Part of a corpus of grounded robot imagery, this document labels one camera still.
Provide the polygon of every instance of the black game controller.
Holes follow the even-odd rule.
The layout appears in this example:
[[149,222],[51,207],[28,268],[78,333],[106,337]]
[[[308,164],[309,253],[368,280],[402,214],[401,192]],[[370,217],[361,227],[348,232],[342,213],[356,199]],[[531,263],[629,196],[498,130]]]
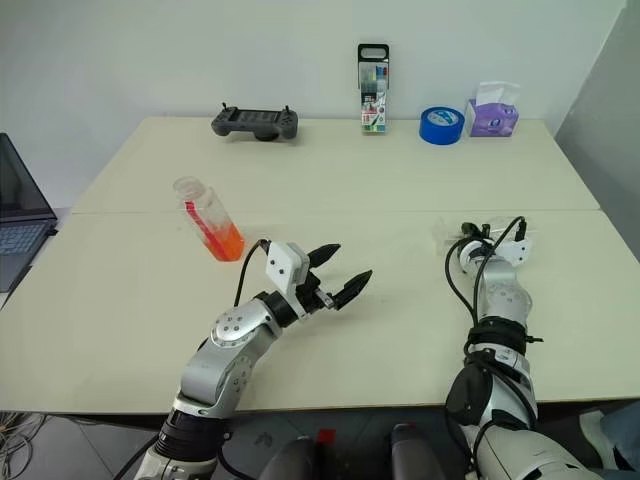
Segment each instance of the black game controller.
[[278,135],[291,139],[298,133],[298,115],[289,106],[279,112],[272,110],[240,110],[238,107],[224,107],[211,122],[211,128],[225,137],[229,132],[253,132],[263,142],[275,140]]

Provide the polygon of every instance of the tissue box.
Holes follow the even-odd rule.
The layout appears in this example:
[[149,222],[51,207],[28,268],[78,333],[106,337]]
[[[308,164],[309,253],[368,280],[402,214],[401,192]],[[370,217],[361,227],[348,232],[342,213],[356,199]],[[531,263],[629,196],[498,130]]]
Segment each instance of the tissue box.
[[474,98],[469,100],[464,115],[470,137],[510,137],[519,118],[513,105],[486,103],[476,106]]

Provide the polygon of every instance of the plastic bottle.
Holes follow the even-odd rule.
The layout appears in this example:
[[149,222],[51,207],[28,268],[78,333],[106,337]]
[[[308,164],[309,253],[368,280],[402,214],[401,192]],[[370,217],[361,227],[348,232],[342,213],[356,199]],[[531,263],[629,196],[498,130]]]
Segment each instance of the plastic bottle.
[[202,242],[221,262],[238,260],[244,249],[244,237],[233,224],[222,202],[211,187],[195,177],[182,177],[173,188],[193,222]]

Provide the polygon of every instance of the table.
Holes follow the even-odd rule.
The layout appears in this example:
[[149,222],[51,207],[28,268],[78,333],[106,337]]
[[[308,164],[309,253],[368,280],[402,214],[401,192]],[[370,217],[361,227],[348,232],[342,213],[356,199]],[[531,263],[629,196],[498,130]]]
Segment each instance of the table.
[[[374,270],[343,311],[285,331],[240,409],[442,404],[470,320],[433,232],[520,213],[236,213],[249,241],[342,243],[318,270],[330,291]],[[545,339],[527,352],[538,400],[640,396],[638,262],[602,212],[524,213],[536,244],[519,276],[534,302],[530,332]],[[216,262],[174,212],[72,215],[0,312],[0,408],[166,412],[183,365],[231,304],[239,268]],[[272,288],[263,269],[257,255],[244,298]],[[468,280],[456,280],[468,294]]]
[[218,137],[208,118],[144,120],[74,212],[176,209],[173,182],[194,175],[231,212],[593,210],[595,201],[541,120],[512,138],[426,143],[418,122],[363,136],[354,120],[301,120],[292,142]]

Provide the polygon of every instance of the blue tape roll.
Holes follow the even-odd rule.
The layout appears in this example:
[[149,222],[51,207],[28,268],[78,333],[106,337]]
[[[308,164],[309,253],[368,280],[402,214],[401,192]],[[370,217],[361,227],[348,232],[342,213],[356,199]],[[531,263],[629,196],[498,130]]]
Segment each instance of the blue tape roll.
[[451,145],[460,139],[464,115],[447,107],[428,108],[420,115],[420,136],[436,145]]

